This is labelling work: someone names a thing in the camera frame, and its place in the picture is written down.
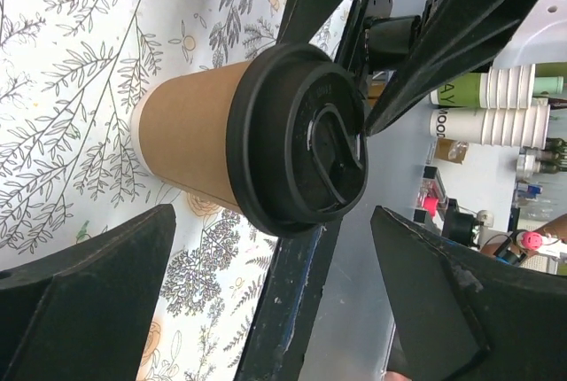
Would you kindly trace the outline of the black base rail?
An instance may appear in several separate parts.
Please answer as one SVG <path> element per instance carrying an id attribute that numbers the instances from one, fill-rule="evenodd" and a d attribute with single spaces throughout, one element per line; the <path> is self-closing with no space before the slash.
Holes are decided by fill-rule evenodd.
<path id="1" fill-rule="evenodd" d="M 236 381 L 299 378 L 341 222 L 277 240 Z"/>

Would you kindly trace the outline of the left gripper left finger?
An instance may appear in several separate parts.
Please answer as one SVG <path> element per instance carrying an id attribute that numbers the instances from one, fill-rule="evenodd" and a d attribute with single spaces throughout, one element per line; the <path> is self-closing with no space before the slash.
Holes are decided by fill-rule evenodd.
<path id="1" fill-rule="evenodd" d="M 134 380 L 175 236 L 158 205 L 1 272 L 3 380 Z"/>

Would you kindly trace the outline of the floral table mat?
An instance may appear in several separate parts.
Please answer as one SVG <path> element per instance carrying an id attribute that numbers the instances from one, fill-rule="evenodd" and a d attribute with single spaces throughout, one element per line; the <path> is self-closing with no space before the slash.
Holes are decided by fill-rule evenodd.
<path id="1" fill-rule="evenodd" d="M 150 174 L 132 112 L 166 80 L 283 44 L 286 1 L 1 0 L 1 272 L 175 210 L 134 380 L 235 380 L 277 240 L 297 237 Z"/>

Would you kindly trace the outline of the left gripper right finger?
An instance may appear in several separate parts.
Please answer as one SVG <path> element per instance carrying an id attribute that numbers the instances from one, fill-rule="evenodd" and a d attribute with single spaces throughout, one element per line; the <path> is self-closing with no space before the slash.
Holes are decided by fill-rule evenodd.
<path id="1" fill-rule="evenodd" d="M 412 380 L 564 380 L 566 279 L 514 267 L 382 206 L 371 231 Z"/>

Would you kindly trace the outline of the background paper cup stacks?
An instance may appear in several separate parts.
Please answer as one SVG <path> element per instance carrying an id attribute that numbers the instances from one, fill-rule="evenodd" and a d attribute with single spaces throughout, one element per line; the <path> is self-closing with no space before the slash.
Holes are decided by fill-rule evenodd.
<path id="1" fill-rule="evenodd" d="M 535 65 L 465 74 L 430 93 L 438 107 L 431 113 L 430 134 L 471 144 L 542 149 L 551 109 L 539 99 L 562 90 L 561 77 L 538 77 Z"/>

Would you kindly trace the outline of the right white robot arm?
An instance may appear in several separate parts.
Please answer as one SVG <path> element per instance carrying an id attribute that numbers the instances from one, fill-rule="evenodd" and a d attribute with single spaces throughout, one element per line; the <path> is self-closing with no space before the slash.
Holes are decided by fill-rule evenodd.
<path id="1" fill-rule="evenodd" d="M 306 43 L 343 0 L 287 0 L 281 43 Z M 391 126 L 442 83 L 492 64 L 566 59 L 566 0 L 442 0 L 410 46 L 365 129 Z"/>

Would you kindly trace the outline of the brown paper coffee cup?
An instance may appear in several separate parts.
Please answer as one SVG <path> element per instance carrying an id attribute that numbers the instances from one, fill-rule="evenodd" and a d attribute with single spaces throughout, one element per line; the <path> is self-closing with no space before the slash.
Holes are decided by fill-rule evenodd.
<path id="1" fill-rule="evenodd" d="M 248 62 L 185 74 L 150 89 L 130 121 L 133 149 L 152 175 L 239 211 L 226 158 L 229 111 Z"/>

